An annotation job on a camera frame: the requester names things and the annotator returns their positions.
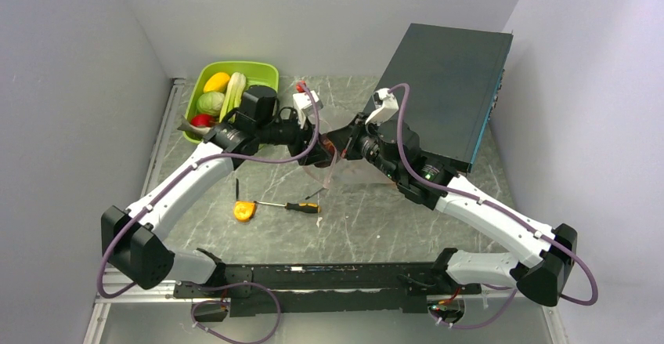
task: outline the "plastic bag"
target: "plastic bag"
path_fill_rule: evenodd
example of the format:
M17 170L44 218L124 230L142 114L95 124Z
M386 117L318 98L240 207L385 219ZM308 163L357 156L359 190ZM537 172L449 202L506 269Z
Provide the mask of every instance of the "plastic bag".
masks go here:
M320 132L340 129L350 123L355 113L340 107L325 106L319 112ZM302 167L307 175L318 181L326 189L338 184L393 183L387 176L366 160L348 161L334 155L329 168Z

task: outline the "black cable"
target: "black cable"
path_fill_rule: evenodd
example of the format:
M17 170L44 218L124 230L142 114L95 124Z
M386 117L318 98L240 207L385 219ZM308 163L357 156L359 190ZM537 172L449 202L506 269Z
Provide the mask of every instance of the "black cable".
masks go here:
M279 109L279 111L276 113L276 116L279 117L279 119L283 119L283 118L281 118L281 112L282 112L284 109L288 109L288 110L290 110L290 114L288 115L289 118L291 117L291 115L292 115L293 113L295 113L295 115L298 114L298 111L295 110L294 107L282 107L282 108Z
M230 119L230 118L231 118L236 112L237 112L237 108L236 108L236 107L234 107L233 109L229 110L229 112L226 113L226 115L225 115L222 119L219 120L219 123L223 123L223 122L228 121L228 120L229 120L229 119Z
M425 288L435 288L435 284L425 284L425 283L423 283L423 282L421 282L421 281L417 281L417 280L413 279L412 277L407 277L406 275L399 274L399 275L397 275L397 277L403 277L403 278L406 279L406 281L408 281L409 283L411 283L411 284L415 284L415 285L419 285L419 286L421 286L421 287L425 287Z
M367 124L364 125L364 128L365 128L365 130L366 130L366 133L369 134L369 135L371 135L371 136L378 136L377 133L375 133L375 134L372 134L372 133L371 133L371 127L370 127L370 125L372 125L372 124L367 123Z

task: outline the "black metal base plate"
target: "black metal base plate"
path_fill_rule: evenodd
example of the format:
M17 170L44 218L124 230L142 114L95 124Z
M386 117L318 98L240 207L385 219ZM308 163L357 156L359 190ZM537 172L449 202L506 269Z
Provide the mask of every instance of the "black metal base plate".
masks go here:
M431 274L433 263L344 263L226 265L229 284L253 281L274 291L284 313L401 310L426 313L427 295L451 295L459 285ZM424 288L408 278L434 287ZM465 285L461 294L479 294L479 284ZM188 285L175 288L177 299L210 298ZM231 317L274 313L267 293L250 286L229 289Z

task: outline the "gray wall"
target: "gray wall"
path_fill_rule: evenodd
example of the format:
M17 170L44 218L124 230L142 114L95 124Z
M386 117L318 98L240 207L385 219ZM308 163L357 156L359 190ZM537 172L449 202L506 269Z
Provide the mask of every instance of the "gray wall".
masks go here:
M168 80L124 0L0 0L0 342L81 342Z
M493 117L520 210L579 231L574 343L664 342L664 0L520 0ZM567 292L586 298L573 273Z
M217 60L282 74L382 74L410 23L501 31L517 0L128 0L166 72Z

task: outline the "green plastic tray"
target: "green plastic tray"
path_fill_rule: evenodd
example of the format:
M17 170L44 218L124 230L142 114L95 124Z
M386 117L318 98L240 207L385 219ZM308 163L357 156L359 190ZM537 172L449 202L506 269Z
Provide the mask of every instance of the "green plastic tray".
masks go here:
M279 88L279 72L271 64L248 60L233 60L208 64L200 72L196 86L193 87L193 92L189 98L189 106L187 106L185 113L187 121L191 121L192 118L200 114L196 108L196 101L203 94L203 87L208 79L218 72L226 72L228 75L233 75L233 72L241 72L247 77L247 87L250 85L267 85L275 91ZM191 143L200 143L200 138L191 132L184 132L183 135Z

